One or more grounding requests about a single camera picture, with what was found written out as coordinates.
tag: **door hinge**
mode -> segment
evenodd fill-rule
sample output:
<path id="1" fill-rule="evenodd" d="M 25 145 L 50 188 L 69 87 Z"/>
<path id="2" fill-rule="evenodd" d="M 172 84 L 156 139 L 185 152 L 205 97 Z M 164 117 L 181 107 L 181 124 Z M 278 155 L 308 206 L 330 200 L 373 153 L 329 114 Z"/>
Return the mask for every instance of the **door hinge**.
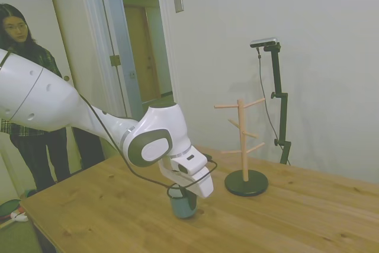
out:
<path id="1" fill-rule="evenodd" d="M 121 61 L 120 61 L 120 56 L 119 55 L 110 56 L 109 58 L 111 59 L 111 66 L 120 66 L 121 65 Z"/>

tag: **wooden mug tree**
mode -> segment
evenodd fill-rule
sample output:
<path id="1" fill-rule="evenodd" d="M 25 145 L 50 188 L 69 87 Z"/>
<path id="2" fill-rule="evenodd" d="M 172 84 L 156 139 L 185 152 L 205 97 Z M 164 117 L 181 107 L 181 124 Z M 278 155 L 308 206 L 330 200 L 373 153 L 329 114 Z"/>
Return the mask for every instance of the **wooden mug tree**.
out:
<path id="1" fill-rule="evenodd" d="M 231 150 L 231 151 L 222 151 L 223 154 L 231 154 L 231 153 L 241 153 L 242 160 L 242 170 L 238 170 L 230 173 L 225 178 L 225 187 L 233 194 L 238 196 L 256 196 L 264 191 L 266 191 L 268 187 L 267 177 L 254 170 L 249 170 L 248 167 L 248 154 L 252 151 L 257 150 L 258 148 L 265 145 L 265 143 L 261 143 L 252 149 L 246 150 L 246 137 L 253 137 L 255 139 L 258 138 L 257 134 L 249 133 L 246 131 L 246 122 L 245 122 L 245 109 L 251 107 L 253 105 L 262 103 L 265 101 L 265 98 L 257 100 L 255 102 L 244 105 L 242 99 L 237 100 L 236 105 L 215 105 L 214 108 L 238 108 L 238 123 L 228 119 L 231 124 L 236 126 L 239 129 L 239 138 L 241 144 L 241 150 Z"/>

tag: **black round base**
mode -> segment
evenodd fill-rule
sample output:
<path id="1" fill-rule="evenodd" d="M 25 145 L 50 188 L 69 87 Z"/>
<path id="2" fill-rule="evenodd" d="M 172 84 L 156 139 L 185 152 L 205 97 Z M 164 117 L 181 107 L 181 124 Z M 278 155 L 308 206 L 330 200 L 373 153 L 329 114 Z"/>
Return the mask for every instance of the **black round base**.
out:
<path id="1" fill-rule="evenodd" d="M 234 195 L 250 197 L 262 194 L 268 188 L 267 177 L 254 170 L 249 170 L 249 181 L 244 182 L 242 170 L 230 173 L 225 178 L 225 187 Z"/>

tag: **camera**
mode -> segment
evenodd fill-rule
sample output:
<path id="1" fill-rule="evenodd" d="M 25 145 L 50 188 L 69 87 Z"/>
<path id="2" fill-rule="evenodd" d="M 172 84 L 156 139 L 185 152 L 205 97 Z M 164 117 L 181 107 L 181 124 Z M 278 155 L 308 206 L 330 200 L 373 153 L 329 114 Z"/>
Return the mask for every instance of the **camera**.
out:
<path id="1" fill-rule="evenodd" d="M 269 47 L 274 46 L 278 42 L 277 38 L 267 38 L 262 40 L 255 40 L 250 43 L 250 47 Z"/>

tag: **teal mug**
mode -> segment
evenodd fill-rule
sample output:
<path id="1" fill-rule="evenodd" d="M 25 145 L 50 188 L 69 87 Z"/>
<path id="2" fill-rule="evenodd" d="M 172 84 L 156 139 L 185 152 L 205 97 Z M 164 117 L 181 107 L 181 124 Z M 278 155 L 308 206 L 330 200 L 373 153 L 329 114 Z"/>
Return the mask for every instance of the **teal mug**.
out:
<path id="1" fill-rule="evenodd" d="M 195 215 L 197 196 L 194 193 L 174 184 L 167 189 L 167 195 L 170 197 L 172 211 L 176 217 L 187 219 Z"/>

